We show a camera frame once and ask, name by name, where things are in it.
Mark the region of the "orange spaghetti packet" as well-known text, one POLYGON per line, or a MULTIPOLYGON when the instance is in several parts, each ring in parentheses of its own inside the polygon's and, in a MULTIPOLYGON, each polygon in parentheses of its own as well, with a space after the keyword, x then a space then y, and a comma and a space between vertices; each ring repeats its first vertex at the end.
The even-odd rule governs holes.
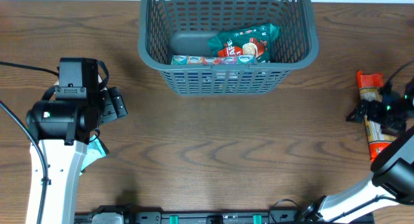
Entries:
MULTIPOLYGON (((363 74, 358 71, 356 81, 359 88, 360 98, 367 101, 382 101, 382 95, 379 88, 383 86, 383 74, 363 74)), ((379 153, 387 148, 395 139, 395 136, 382 133, 381 125, 368 120, 364 117, 364 128, 367 135, 367 142, 371 162, 373 162, 379 153)))

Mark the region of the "grey plastic basket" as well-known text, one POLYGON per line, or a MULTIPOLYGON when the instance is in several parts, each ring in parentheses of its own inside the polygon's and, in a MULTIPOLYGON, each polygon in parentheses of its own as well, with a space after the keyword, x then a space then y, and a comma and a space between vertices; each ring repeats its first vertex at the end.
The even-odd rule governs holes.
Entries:
POLYGON ((141 0, 138 51, 180 95, 263 94, 309 66, 319 42, 311 0, 141 0), (269 62, 171 64, 174 55, 212 57, 210 38, 265 23, 281 29, 269 62))

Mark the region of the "green Nescafe coffee bag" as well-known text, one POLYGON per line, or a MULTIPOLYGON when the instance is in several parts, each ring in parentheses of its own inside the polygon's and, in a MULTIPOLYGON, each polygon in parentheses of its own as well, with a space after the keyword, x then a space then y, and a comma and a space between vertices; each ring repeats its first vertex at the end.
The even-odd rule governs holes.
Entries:
POLYGON ((251 55, 257 62, 269 62, 272 44, 280 33, 280 27, 265 23, 220 32, 208 40, 208 46, 216 57, 251 55))

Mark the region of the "blue Kleenex tissue multipack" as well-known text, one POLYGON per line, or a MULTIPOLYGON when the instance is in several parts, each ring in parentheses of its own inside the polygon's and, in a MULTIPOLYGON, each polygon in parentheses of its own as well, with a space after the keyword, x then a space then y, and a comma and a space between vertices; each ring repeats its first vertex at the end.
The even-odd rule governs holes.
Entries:
POLYGON ((252 55, 227 56, 227 57, 204 57, 174 55, 171 59, 172 65, 203 64, 203 65, 246 65, 256 64, 257 60, 252 55))

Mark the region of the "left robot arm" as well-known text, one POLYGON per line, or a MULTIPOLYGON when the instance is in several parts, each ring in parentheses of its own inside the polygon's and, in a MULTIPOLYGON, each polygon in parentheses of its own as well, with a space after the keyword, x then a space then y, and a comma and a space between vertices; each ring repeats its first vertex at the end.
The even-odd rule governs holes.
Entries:
POLYGON ((26 223, 73 223, 90 133, 127 115, 117 87, 52 86, 27 113, 32 177, 26 223))

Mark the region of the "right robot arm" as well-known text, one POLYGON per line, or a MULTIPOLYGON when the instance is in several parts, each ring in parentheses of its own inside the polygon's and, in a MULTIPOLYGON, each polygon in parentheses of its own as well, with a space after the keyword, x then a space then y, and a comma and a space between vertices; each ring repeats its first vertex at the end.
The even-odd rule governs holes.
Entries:
POLYGON ((371 164, 371 173, 353 187, 322 196, 301 213, 311 222, 350 223, 379 208, 413 205, 413 128, 406 120, 413 116, 413 91, 386 103, 361 100, 347 116, 348 122, 375 121, 398 133, 371 164))

